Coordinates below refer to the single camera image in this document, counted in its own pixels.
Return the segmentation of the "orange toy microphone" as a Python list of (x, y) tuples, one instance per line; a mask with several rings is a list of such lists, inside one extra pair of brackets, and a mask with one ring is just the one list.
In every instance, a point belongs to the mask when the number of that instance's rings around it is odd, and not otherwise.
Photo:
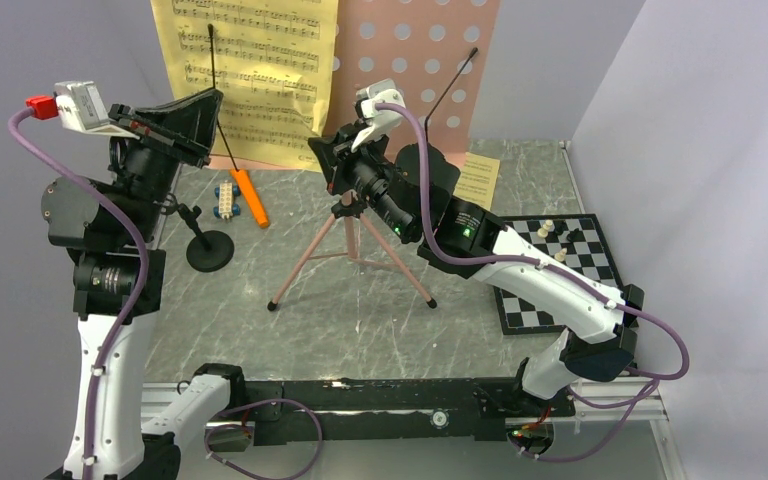
[(256, 224), (261, 229), (268, 228), (270, 226), (270, 219), (248, 172), (244, 169), (231, 169), (229, 174), (239, 187)]

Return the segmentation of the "black microphone stand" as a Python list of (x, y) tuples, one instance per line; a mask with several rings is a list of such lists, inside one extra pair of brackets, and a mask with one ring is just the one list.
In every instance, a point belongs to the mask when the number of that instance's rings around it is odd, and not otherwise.
[(204, 231), (199, 225), (202, 209), (180, 203), (173, 193), (168, 193), (161, 204), (161, 214), (177, 214), (185, 226), (191, 230), (194, 238), (186, 249), (187, 263), (202, 273), (216, 272), (230, 263), (235, 252), (232, 238), (221, 231)]

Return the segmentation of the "pink music stand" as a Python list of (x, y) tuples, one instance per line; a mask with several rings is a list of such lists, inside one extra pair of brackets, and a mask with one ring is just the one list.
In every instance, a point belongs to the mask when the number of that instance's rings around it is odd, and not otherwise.
[(268, 34), (246, 46), (254, 31), (230, 22), (219, 27), (219, 53), (264, 53), (264, 61), (244, 73), (287, 74), (313, 83), (316, 91), (285, 98), (283, 89), (263, 82), (220, 77), (225, 93), (220, 123), (231, 152), (248, 166), (315, 170), (306, 140), (331, 135), (355, 120), (355, 93), (376, 81), (394, 80), (407, 107), (419, 119), (429, 117), (431, 142), (448, 158), (462, 161), (469, 143), (484, 68), (493, 36), (497, 1), (312, 1), (325, 28), (312, 42), (319, 68), (309, 72), (284, 67), (289, 55), (273, 52), (276, 43), (295, 46), (292, 37)]

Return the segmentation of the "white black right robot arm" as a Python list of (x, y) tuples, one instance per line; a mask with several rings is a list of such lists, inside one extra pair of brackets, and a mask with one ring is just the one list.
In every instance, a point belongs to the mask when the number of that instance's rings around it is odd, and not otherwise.
[(630, 367), (637, 335), (625, 292), (603, 285), (540, 250), (485, 208), (458, 198), (459, 169), (425, 141), (385, 156), (388, 137), (357, 124), (307, 143), (332, 195), (352, 191), (430, 266), (486, 283), (542, 309), (564, 328), (526, 359), (511, 390), (514, 407), (536, 415), (578, 379), (610, 382)]

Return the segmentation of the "yellow sheet music page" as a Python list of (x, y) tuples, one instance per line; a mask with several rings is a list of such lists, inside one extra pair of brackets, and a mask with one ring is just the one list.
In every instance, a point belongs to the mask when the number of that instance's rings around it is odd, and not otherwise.
[(464, 161), (460, 165), (460, 176), (455, 186), (454, 195), (490, 210), (500, 164), (499, 159), (466, 153)]
[(217, 168), (257, 162), (316, 171), (307, 144), (331, 98), (336, 1), (160, 0), (151, 4), (173, 95), (223, 94)]

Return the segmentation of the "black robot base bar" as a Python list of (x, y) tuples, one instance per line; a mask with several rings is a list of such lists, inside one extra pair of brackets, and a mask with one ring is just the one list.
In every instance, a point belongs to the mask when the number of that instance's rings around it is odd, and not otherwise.
[(246, 424), (257, 446), (290, 442), (470, 437), (503, 441), (510, 430), (575, 414), (564, 393), (533, 400), (506, 377), (248, 381), (248, 413), (218, 413), (215, 424)]

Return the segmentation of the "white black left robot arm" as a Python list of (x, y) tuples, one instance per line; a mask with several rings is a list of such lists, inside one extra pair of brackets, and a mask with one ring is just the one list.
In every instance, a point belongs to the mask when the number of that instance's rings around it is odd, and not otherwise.
[(205, 364), (158, 415), (141, 417), (166, 263), (153, 247), (156, 227), (178, 209), (179, 168), (208, 163), (222, 99), (208, 88), (156, 107), (105, 106), (95, 84), (61, 82), (29, 101), (38, 118), (107, 137), (113, 176), (103, 183), (62, 174), (41, 199), (49, 242), (74, 264), (81, 345), (73, 440), (58, 479), (174, 479), (215, 414), (232, 420), (246, 409), (242, 369)]

